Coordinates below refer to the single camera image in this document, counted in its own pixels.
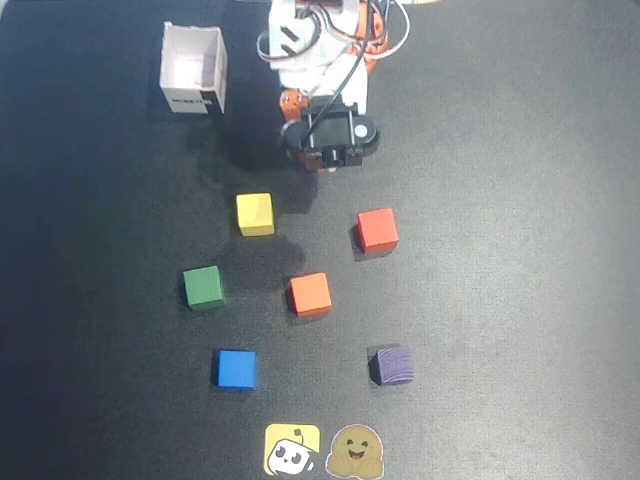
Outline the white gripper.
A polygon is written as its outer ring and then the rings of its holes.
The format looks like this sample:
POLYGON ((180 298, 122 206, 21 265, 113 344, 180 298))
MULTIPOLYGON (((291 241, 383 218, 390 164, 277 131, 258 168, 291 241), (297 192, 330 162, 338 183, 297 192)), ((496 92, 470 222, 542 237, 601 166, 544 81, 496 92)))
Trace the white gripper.
MULTIPOLYGON (((292 55, 277 61, 277 73, 282 87, 279 100, 285 124, 281 128, 281 139, 285 130, 302 118, 302 109, 314 101, 331 99, 355 64, 356 56, 342 49, 326 55, 321 49, 312 49, 301 55, 292 55)), ((346 106, 356 106, 359 115, 367 112, 368 71, 361 60, 340 93, 346 106)), ((309 172, 321 171, 320 159, 309 159, 302 153, 288 153, 309 172)), ((325 169, 335 173, 337 167, 325 169)))

